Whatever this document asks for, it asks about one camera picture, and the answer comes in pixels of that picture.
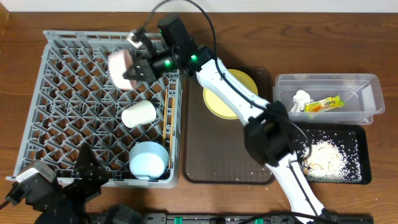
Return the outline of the white cup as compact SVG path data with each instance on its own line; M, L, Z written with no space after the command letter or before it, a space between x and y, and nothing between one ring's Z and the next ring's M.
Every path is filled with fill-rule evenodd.
M142 100L126 108L121 114L122 122L128 128L148 124L156 119L155 106L147 100Z

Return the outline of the wooden chopstick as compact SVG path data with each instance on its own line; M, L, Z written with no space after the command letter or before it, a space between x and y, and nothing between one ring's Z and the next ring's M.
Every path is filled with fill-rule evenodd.
M165 90L165 103L164 103L163 132L162 132L162 145L163 145L163 147L165 147L165 143L166 143L168 103L169 103L169 89L166 88L166 90Z
M172 98L172 119L171 119L171 128L170 128L170 146L169 146L169 164L168 169L171 168L172 164L172 143L174 136L174 113L175 113L175 98Z

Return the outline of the light blue bowl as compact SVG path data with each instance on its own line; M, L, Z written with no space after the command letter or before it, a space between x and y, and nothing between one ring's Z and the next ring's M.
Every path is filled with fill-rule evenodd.
M163 145L139 142L129 152L129 169L137 179L158 179L165 172L169 159L169 152Z

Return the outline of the yellow plate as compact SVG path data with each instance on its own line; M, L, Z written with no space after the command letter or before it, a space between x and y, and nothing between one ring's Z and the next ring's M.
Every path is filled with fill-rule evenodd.
M257 85L248 74L236 69L229 69L228 71L247 89L258 95ZM238 119L238 116L212 91L205 88L203 99L207 108L216 116L223 119Z

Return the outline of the white napkin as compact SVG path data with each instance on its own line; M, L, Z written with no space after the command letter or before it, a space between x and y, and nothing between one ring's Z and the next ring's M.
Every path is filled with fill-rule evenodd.
M310 95L304 90L297 91L292 99L294 105L290 110L291 112L303 112L306 104L314 102Z

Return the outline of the yellow orange snack wrapper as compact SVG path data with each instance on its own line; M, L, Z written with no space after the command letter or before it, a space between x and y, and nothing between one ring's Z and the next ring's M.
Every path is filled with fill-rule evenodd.
M339 96L328 97L320 101L307 103L304 107L304 112L323 112L334 108L341 108L344 105L344 101Z

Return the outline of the rice and food scraps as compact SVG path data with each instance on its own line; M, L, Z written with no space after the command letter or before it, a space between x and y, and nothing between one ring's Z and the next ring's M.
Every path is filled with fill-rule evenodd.
M303 141L297 150L299 166L308 181L358 184L362 181L359 146L352 131L304 131L311 146Z

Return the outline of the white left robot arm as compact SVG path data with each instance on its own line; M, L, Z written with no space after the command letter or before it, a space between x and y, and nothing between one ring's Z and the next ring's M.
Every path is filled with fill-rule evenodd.
M101 186L109 181L106 169L97 160L91 146L80 146L74 171L81 175L63 187L58 183L56 172L45 162L35 160L15 177L12 189L6 195L4 208L25 203L40 211L36 223L126 223L142 221L142 215L125 206L111 207L107 212L90 215L85 204L101 195Z

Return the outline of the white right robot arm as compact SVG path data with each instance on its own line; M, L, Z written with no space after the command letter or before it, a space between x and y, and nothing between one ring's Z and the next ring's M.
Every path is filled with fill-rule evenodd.
M298 126L289 119L284 105L270 103L248 90L225 68L216 50L195 43L178 15L161 19L157 27L165 44L163 51L155 49L145 26L126 37L136 49L145 47L146 53L132 55L123 77L147 82L176 69L195 75L203 88L238 116L248 154L277 179L290 203L289 215L302 223L334 223L300 169L293 143Z

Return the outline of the clear plastic waste bin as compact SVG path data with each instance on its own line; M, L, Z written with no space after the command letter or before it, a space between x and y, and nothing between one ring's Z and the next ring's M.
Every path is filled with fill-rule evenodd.
M291 112L299 90L314 101L339 96L345 105L320 113ZM371 73L280 74L273 87L273 100L283 103L295 122L371 124L375 114L385 111L379 79Z

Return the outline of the black waste tray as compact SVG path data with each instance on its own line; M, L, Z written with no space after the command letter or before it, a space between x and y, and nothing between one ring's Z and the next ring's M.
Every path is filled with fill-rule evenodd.
M360 165L361 165L361 175L362 175L362 181L358 184L366 185L372 181L366 132L361 126L355 125L355 124L322 124L322 123L297 123L297 126L303 132L306 129L354 132L356 135L356 139L358 141L358 146L359 146L359 161L360 161ZM311 142L310 142L310 140L308 140L308 137L306 136L306 134L305 134L305 136L299 135L298 139L295 141L297 150L303 148L303 144L302 144L303 141L307 142L308 146L311 146Z

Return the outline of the grey plastic dish rack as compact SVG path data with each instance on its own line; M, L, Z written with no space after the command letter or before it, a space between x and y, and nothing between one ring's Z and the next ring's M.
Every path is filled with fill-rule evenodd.
M78 177L74 171L80 146L86 142L106 169L110 187L171 189L178 184L181 104L184 78L178 72L133 90L116 88L109 76L108 57L130 49L124 32L46 30L47 45L14 169L18 174L35 160L52 167L62 185ZM129 170L129 151L144 141L162 143L165 90L169 89L165 147L169 151L172 98L175 98L172 166L155 180L141 180ZM156 119L134 128L122 112L147 100Z

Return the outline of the brown plastic serving tray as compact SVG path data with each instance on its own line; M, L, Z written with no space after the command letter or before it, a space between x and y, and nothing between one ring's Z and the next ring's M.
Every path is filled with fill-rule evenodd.
M213 114L204 102L204 89L194 78L186 86L184 177L196 184L271 183L269 169L256 163L244 147L240 120Z

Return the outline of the black rail with green clips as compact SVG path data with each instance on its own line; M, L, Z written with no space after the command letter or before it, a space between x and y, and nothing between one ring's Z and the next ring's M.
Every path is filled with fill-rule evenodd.
M126 205L115 205L108 211L94 214L91 216L91 223L140 223L140 224L238 224L251 219L253 216L245 215L168 215L166 213L144 213L141 214ZM333 223L354 224L365 223L373 224L374 219L370 215L329 215ZM291 215L269 215L249 223L268 223L268 224L288 224L301 223L298 218Z

